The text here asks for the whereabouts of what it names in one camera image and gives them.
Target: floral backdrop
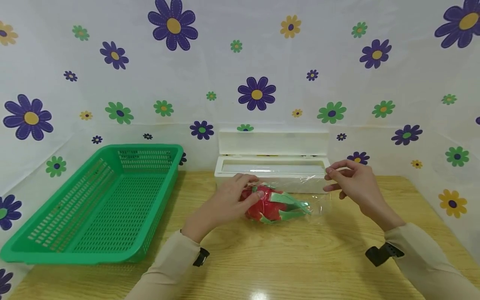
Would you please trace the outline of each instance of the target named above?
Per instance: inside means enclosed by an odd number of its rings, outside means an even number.
[[[480,262],[479,1],[4,1],[0,245],[104,145],[213,170],[219,130],[328,131]],[[30,268],[0,263],[0,299]]]

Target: beige sleeve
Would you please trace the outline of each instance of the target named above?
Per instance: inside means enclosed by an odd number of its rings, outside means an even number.
[[[480,299],[480,291],[453,267],[440,246],[418,226],[407,223],[385,233],[385,240],[405,255],[398,268],[425,299]]]
[[[182,276],[193,265],[199,252],[199,244],[176,231],[125,300],[174,299]]]

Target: table surface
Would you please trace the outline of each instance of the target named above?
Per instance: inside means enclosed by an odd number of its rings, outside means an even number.
[[[430,234],[449,260],[480,287],[480,269],[415,187],[378,177],[385,199]],[[152,263],[160,245],[215,191],[212,172],[180,172],[147,258],[138,264],[37,265],[10,300],[121,300]],[[295,195],[306,199],[311,195]],[[266,225],[238,220],[202,242],[210,257],[192,268],[180,299],[423,299],[392,259],[375,268],[364,256],[383,233],[355,203],[332,194],[328,211]]]

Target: yellow flower print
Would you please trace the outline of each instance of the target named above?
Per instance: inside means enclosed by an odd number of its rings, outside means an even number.
[[[80,118],[82,118],[82,120],[90,120],[92,117],[93,115],[90,111],[82,111],[80,113]]]
[[[303,111],[302,111],[301,109],[296,109],[296,110],[294,110],[294,111],[292,112],[292,116],[293,116],[294,118],[298,118],[298,117],[300,117],[300,116],[302,115],[302,113],[303,113]]]
[[[300,32],[300,25],[301,21],[297,20],[297,15],[287,16],[285,21],[281,23],[282,29],[280,29],[280,33],[285,36],[285,38],[294,38],[296,33]]]
[[[18,38],[18,34],[13,32],[13,27],[7,24],[3,24],[0,21],[0,44],[8,46],[8,43],[15,44],[15,38]]]
[[[412,160],[411,164],[414,168],[417,169],[421,169],[421,167],[423,167],[423,164],[419,160]]]
[[[457,191],[444,190],[443,194],[438,195],[438,199],[442,200],[440,207],[446,210],[448,216],[454,215],[458,219],[461,214],[467,213],[467,209],[464,207],[467,200],[459,198]]]

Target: wrapped fruit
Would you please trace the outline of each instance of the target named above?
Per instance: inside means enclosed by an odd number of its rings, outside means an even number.
[[[266,182],[249,184],[243,190],[240,201],[257,191],[263,191],[265,195],[247,210],[245,215],[249,219],[272,224],[276,221],[311,214],[307,209],[308,203],[298,201],[288,193],[276,190],[275,186]]]

